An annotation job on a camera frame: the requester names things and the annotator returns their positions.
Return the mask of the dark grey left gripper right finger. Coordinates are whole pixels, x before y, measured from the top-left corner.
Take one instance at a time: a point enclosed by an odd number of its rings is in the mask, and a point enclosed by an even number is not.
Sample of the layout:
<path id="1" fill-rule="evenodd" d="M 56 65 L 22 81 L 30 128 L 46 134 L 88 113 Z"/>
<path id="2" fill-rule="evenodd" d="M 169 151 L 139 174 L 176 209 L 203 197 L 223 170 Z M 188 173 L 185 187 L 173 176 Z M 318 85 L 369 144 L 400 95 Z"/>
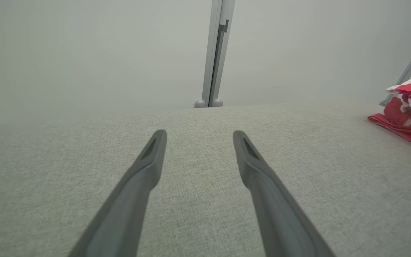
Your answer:
<path id="1" fill-rule="evenodd" d="M 248 136 L 233 133 L 239 173 L 250 191 L 267 257 L 333 257 L 334 253 Z"/>

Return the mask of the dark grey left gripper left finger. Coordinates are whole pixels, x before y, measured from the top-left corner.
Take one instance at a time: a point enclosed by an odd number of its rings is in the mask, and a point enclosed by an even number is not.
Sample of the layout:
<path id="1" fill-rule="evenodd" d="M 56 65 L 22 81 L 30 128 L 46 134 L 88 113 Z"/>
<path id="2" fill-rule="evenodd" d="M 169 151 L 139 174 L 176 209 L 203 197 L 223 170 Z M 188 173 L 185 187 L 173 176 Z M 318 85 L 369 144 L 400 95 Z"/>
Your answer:
<path id="1" fill-rule="evenodd" d="M 158 184 L 167 133 L 157 130 L 70 252 L 71 257 L 135 257 L 148 198 Z"/>

